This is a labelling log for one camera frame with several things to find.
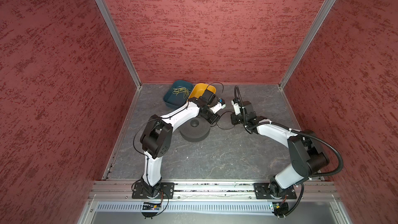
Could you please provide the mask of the grey cable spool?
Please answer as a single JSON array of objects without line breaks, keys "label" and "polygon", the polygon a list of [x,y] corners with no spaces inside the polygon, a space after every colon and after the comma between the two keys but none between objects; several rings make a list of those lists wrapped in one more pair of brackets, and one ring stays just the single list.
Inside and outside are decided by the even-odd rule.
[{"label": "grey cable spool", "polygon": [[182,138],[191,143],[198,143],[205,140],[210,134],[210,123],[201,117],[188,120],[179,128]]}]

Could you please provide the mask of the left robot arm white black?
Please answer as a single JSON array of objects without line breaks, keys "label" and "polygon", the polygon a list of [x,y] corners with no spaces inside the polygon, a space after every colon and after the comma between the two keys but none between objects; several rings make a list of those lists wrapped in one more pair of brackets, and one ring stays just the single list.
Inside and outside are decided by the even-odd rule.
[{"label": "left robot arm white black", "polygon": [[140,184],[148,198],[156,198],[161,192],[162,159],[170,149],[174,131],[182,128],[180,132],[183,139],[192,143],[201,142],[209,136],[211,125],[218,122],[218,112],[225,106],[224,99],[206,89],[200,97],[188,99],[175,111],[149,118],[140,138],[141,154],[145,156]]}]

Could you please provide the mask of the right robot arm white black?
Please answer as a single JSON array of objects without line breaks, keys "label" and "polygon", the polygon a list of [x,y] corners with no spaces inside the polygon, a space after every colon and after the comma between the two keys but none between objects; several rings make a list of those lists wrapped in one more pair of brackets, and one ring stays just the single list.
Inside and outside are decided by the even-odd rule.
[{"label": "right robot arm white black", "polygon": [[270,179],[269,193],[274,198],[281,198],[292,185],[305,182],[329,164],[321,143],[311,138],[312,131],[301,132],[257,116],[249,101],[235,98],[231,103],[233,124],[241,123],[249,133],[266,136],[289,149],[290,164]]}]

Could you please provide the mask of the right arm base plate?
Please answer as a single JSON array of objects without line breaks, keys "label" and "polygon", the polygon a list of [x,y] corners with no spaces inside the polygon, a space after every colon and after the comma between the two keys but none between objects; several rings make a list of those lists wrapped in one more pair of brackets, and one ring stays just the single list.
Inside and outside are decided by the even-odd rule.
[{"label": "right arm base plate", "polygon": [[292,186],[282,189],[277,183],[254,183],[257,200],[295,200],[297,198]]}]

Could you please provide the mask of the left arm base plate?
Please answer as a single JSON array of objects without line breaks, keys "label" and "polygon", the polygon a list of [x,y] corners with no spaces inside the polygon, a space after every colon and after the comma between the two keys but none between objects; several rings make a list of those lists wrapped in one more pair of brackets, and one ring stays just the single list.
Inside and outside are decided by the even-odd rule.
[{"label": "left arm base plate", "polygon": [[174,183],[157,183],[149,186],[144,181],[136,182],[132,185],[132,199],[172,199],[174,194]]}]

